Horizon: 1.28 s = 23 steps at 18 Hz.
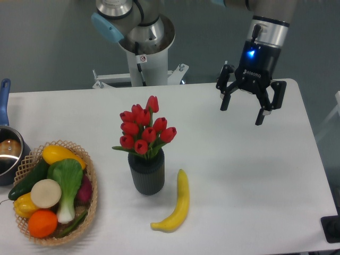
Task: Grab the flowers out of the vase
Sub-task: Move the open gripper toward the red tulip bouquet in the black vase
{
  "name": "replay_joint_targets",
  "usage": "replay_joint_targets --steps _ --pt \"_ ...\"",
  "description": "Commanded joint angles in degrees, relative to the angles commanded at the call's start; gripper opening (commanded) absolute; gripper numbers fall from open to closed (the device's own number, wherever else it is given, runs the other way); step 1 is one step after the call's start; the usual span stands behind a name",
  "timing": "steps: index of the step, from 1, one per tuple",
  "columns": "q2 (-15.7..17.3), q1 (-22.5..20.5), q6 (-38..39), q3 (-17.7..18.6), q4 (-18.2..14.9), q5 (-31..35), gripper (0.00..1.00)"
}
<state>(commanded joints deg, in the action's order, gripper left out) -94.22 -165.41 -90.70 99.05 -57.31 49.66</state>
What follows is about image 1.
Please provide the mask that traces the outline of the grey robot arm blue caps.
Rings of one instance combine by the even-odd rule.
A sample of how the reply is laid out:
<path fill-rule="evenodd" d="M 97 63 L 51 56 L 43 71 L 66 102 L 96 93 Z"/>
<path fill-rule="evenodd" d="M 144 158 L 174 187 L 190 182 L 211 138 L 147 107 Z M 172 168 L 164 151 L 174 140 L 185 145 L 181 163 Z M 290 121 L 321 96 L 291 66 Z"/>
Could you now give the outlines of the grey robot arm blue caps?
<path fill-rule="evenodd" d="M 282 106 L 286 82 L 273 79 L 281 48 L 290 27 L 295 1 L 220 1 L 222 6 L 253 12 L 239 65 L 224 64 L 216 87 L 221 110 L 228 108 L 233 92 L 243 90 L 257 97 L 260 110 L 256 125 Z M 184 72 L 168 70 L 168 49 L 175 31 L 160 14 L 158 1 L 96 1 L 91 21 L 108 41 L 126 52 L 134 87 L 178 84 Z"/>

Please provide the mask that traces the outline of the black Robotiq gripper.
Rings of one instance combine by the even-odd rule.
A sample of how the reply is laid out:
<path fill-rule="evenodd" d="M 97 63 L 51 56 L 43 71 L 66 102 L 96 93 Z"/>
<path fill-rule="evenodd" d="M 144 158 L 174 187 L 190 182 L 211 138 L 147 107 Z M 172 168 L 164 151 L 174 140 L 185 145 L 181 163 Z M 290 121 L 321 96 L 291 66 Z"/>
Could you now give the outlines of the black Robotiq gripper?
<path fill-rule="evenodd" d="M 265 116 L 282 106 L 287 83 L 285 81 L 270 82 L 289 27 L 288 22 L 281 20 L 256 15 L 252 18 L 235 76 L 237 81 L 244 80 L 251 86 L 259 85 L 256 96 L 261 108 L 255 125 L 261 125 Z M 236 81 L 228 85 L 234 71 L 234 66 L 224 64 L 216 83 L 216 88 L 222 96 L 221 111 L 228 109 L 231 94 L 239 89 Z M 267 93 L 269 85 L 274 91 L 272 101 L 269 100 Z"/>

